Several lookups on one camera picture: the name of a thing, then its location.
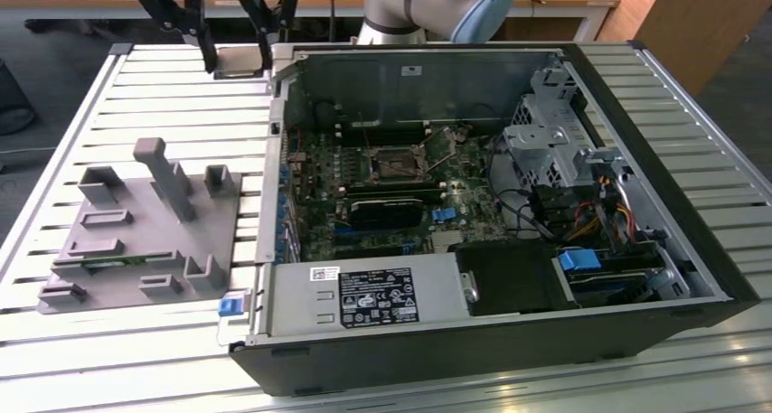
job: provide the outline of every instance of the floor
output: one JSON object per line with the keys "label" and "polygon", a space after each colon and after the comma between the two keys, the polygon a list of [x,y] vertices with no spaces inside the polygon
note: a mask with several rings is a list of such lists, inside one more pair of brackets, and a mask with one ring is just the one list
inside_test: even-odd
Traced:
{"label": "floor", "polygon": [[[0,152],[54,147],[65,134],[106,58],[110,44],[173,42],[157,27],[141,23],[106,36],[83,35],[75,23],[43,34],[30,33],[19,20],[0,20],[0,59],[17,75],[39,114],[23,131],[0,136]],[[772,12],[769,12],[724,68],[699,96],[706,111],[727,131],[767,177],[772,177]],[[46,167],[51,151],[2,155],[0,242]]]}

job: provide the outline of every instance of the blue connector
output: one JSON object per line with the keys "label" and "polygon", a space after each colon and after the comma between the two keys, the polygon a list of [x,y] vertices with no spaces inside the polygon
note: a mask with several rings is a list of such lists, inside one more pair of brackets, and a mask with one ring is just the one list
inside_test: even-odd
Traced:
{"label": "blue connector", "polygon": [[598,270],[602,268],[602,261],[592,249],[571,249],[557,256],[560,266],[564,271]]}
{"label": "blue connector", "polygon": [[244,314],[244,297],[220,300],[218,315],[237,316]]}
{"label": "blue connector", "polygon": [[432,210],[432,220],[437,222],[449,221],[456,218],[456,208],[449,207],[443,210]]}

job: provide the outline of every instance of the power supply label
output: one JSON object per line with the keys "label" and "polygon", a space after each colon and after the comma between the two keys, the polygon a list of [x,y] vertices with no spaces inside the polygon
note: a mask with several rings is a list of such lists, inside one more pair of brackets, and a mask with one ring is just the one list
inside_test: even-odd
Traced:
{"label": "power supply label", "polygon": [[411,268],[341,273],[338,287],[346,329],[419,321]]}

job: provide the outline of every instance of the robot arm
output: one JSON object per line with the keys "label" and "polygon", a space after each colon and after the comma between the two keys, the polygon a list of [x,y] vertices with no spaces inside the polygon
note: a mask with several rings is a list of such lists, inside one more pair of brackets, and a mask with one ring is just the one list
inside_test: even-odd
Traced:
{"label": "robot arm", "polygon": [[424,29],[457,43],[487,42],[513,0],[366,0],[360,44],[427,41]]}
{"label": "robot arm", "polygon": [[[424,30],[452,42],[487,42],[503,21],[513,0],[366,0],[365,22],[360,44],[407,44],[427,41]],[[197,45],[205,55],[206,71],[224,76],[218,66],[224,61],[206,25],[205,0],[185,0],[181,7],[174,0],[139,0],[162,29],[178,30],[185,41]],[[269,8],[265,0],[240,0],[256,27],[261,62],[258,68],[236,71],[240,77],[254,77],[273,65],[268,34],[289,28],[298,0],[280,0]]]}
{"label": "robot arm", "polygon": [[[206,72],[218,69],[218,49],[206,24],[205,0],[185,0],[181,7],[174,0],[138,0],[163,30],[178,30],[185,41],[197,45],[205,55]],[[272,68],[273,57],[268,43],[268,34],[290,26],[298,0],[280,0],[276,8],[269,8],[265,0],[240,0],[257,32],[261,65],[253,76]]]}

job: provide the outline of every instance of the metal workbench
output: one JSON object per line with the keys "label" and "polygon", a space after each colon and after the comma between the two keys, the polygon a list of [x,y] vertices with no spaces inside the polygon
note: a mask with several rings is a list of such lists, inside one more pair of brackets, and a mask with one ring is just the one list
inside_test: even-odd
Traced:
{"label": "metal workbench", "polygon": [[[254,282],[268,84],[213,81],[200,51],[188,46],[137,46],[129,55],[107,58],[0,249],[0,410],[772,408],[770,183],[647,51],[624,43],[583,49],[763,297],[761,305],[715,327],[682,333],[635,358],[292,399],[265,395],[228,357],[220,344],[246,326],[220,327],[218,301],[38,314],[38,291],[82,201],[74,184],[94,164],[111,164],[122,177],[149,175],[131,161],[142,136],[165,137],[169,158],[181,159],[189,174],[213,163],[245,174],[230,287]],[[599,131],[611,144],[608,133]]]}

